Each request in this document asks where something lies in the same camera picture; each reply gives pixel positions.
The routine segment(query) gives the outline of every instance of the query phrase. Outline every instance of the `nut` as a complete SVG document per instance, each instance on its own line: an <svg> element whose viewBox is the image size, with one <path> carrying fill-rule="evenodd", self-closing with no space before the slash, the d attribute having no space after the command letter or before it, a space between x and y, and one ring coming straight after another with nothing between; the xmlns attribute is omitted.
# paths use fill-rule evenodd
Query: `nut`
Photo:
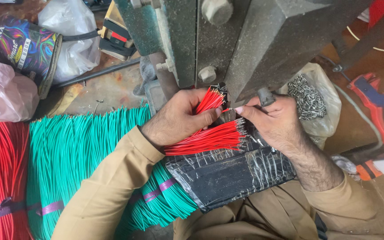
<svg viewBox="0 0 384 240"><path fill-rule="evenodd" d="M143 7L142 0L130 0L130 2L134 9Z"/></svg>
<svg viewBox="0 0 384 240"><path fill-rule="evenodd" d="M131 5L133 5L133 8L141 8L146 5L151 5L154 9L161 7L160 0L130 0Z"/></svg>
<svg viewBox="0 0 384 240"><path fill-rule="evenodd" d="M165 63L158 63L155 67L157 68L158 72L166 70L172 73L174 72L174 64L170 59L166 59Z"/></svg>
<svg viewBox="0 0 384 240"><path fill-rule="evenodd" d="M205 83L210 83L216 80L216 68L208 66L199 71L198 77Z"/></svg>
<svg viewBox="0 0 384 240"><path fill-rule="evenodd" d="M201 12L205 20L219 26L229 21L233 5L229 0L204 0Z"/></svg>

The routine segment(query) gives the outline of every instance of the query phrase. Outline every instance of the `white plastic bag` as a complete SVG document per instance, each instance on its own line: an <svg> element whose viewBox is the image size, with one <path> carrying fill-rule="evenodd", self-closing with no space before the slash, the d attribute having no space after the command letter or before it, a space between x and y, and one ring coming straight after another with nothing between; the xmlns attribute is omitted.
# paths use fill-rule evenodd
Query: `white plastic bag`
<svg viewBox="0 0 384 240"><path fill-rule="evenodd" d="M305 74L308 84L314 86L321 93L327 108L327 115L323 118L300 121L314 142L323 149L325 140L336 132L342 102L330 79L328 79L319 64L307 63L291 80L294 80L301 74ZM287 94L287 84L280 89L280 94Z"/></svg>
<svg viewBox="0 0 384 240"><path fill-rule="evenodd" d="M30 119L39 102L36 84L0 63L0 122Z"/></svg>
<svg viewBox="0 0 384 240"><path fill-rule="evenodd" d="M94 14L81 0L51 0L38 14L38 24L63 36L96 30ZM65 82L99 65L99 37L61 45L53 84Z"/></svg>

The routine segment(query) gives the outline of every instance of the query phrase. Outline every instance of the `bundle of green wires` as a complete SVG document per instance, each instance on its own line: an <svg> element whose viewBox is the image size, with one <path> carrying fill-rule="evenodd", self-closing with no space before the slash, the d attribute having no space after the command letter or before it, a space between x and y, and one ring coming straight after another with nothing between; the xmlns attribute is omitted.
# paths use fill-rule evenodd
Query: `bundle of green wires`
<svg viewBox="0 0 384 240"><path fill-rule="evenodd" d="M93 174L122 136L150 118L145 104L139 108L120 108L103 116L59 115L30 123L26 203L35 239L50 240L63 206L77 192L81 181ZM178 183L159 190L167 180L172 181L172 176L161 163L156 164L148 182L134 191L116 235L125 237L134 230L144 231L157 224L164 227L177 217L186 218L197 208ZM144 198L153 192L159 194ZM44 211L48 209L46 206L55 203L61 208L49 213Z"/></svg>

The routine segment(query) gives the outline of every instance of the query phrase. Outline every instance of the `hand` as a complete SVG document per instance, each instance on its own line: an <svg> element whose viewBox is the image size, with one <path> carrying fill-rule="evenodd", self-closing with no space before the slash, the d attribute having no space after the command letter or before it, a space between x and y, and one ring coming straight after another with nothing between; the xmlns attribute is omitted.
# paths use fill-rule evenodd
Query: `hand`
<svg viewBox="0 0 384 240"><path fill-rule="evenodd" d="M220 108L192 115L206 92L205 88L180 90L142 127L142 134L156 148L160 148L178 143L199 129L208 127L220 116Z"/></svg>
<svg viewBox="0 0 384 240"><path fill-rule="evenodd" d="M258 97L235 111L250 120L270 146L290 158L303 151L309 138L297 117L296 101L287 96L275 96L275 99L272 105L263 107L267 113L254 107L260 105Z"/></svg>

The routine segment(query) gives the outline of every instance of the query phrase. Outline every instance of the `red wire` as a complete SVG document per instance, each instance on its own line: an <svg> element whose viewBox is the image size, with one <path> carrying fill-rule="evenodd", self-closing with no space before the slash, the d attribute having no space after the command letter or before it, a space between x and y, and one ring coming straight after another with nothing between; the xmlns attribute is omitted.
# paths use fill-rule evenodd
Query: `red wire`
<svg viewBox="0 0 384 240"><path fill-rule="evenodd" d="M224 95L218 90L208 88L201 103L195 109L195 115L223 104ZM245 136L238 132L237 121L221 124L207 130L200 129L184 140L164 147L168 156L195 154L221 148L239 150L241 138Z"/></svg>
<svg viewBox="0 0 384 240"><path fill-rule="evenodd" d="M29 127L0 122L0 203L7 197L25 201ZM31 239L26 210L0 217L0 240Z"/></svg>

